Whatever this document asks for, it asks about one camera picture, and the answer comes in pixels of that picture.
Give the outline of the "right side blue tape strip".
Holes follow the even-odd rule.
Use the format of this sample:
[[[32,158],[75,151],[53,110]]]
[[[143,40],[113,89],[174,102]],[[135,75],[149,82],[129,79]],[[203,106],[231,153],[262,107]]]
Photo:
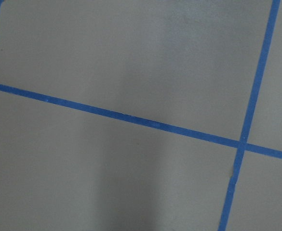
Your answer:
[[[232,202],[236,190],[237,181],[239,179],[240,170],[242,166],[242,161],[244,158],[244,153],[246,151],[247,142],[251,130],[251,125],[255,113],[255,108],[259,96],[259,91],[263,79],[263,75],[265,72],[267,59],[269,55],[269,50],[271,46],[271,41],[274,33],[274,28],[276,24],[276,19],[278,16],[278,11],[280,7],[279,0],[273,0],[271,3],[269,17],[267,21],[266,31],[264,34],[264,39],[262,43],[262,48],[260,52],[260,56],[257,63],[257,68],[255,72],[255,77],[249,97],[249,102],[246,109],[246,114],[244,118],[244,122],[242,125],[241,135],[239,139],[239,144],[237,147],[236,155],[233,162],[233,171],[232,176],[229,179],[228,188],[226,192],[226,197],[223,205],[223,209],[221,212],[220,222],[218,226],[218,231],[225,231],[228,224],[228,218],[230,215]]]

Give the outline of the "long blue tape strip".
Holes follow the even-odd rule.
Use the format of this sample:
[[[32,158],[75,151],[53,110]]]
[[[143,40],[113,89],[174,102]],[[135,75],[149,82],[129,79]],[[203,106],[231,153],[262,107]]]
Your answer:
[[[237,148],[239,141],[0,84],[0,91],[170,133]]]

